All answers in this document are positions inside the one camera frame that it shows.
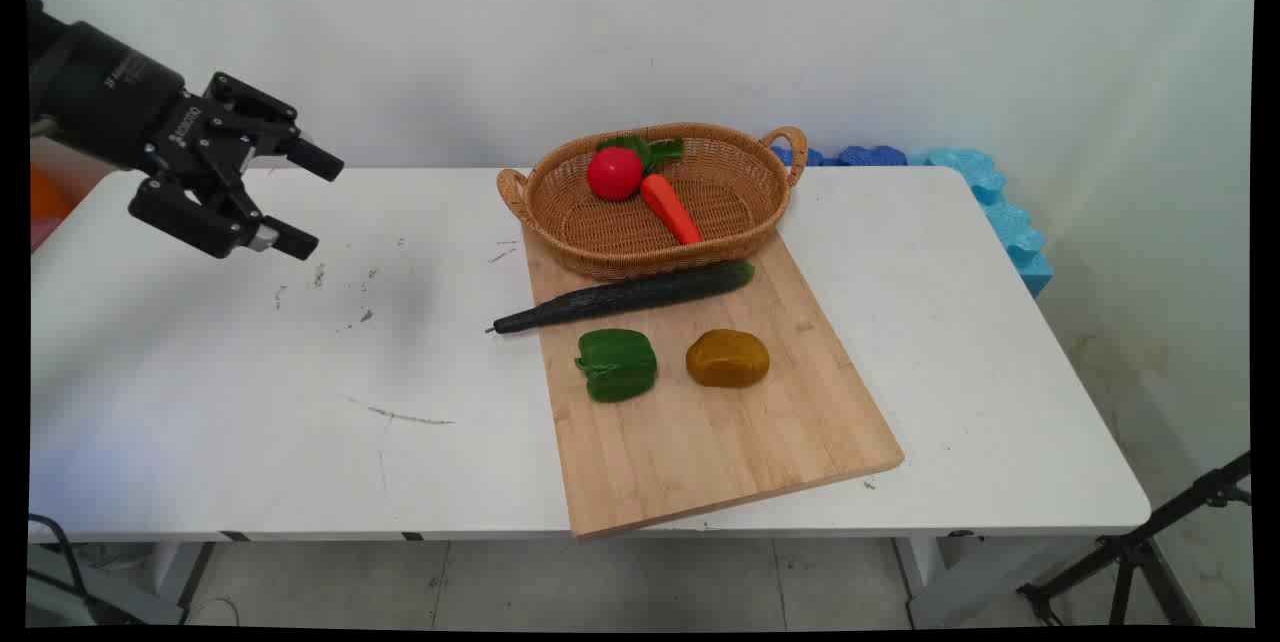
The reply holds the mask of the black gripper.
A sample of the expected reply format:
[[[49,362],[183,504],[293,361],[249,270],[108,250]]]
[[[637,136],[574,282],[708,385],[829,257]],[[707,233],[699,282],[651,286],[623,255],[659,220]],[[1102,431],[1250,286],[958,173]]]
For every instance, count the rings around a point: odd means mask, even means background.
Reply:
[[[225,72],[195,92],[110,33],[51,17],[44,0],[28,0],[28,86],[32,127],[49,124],[58,145],[146,178],[128,205],[137,221],[215,260],[246,247],[305,262],[317,249],[317,237],[253,203],[243,162],[221,182],[201,145],[214,132],[246,137],[257,156],[337,180],[346,162],[306,139],[293,105]]]

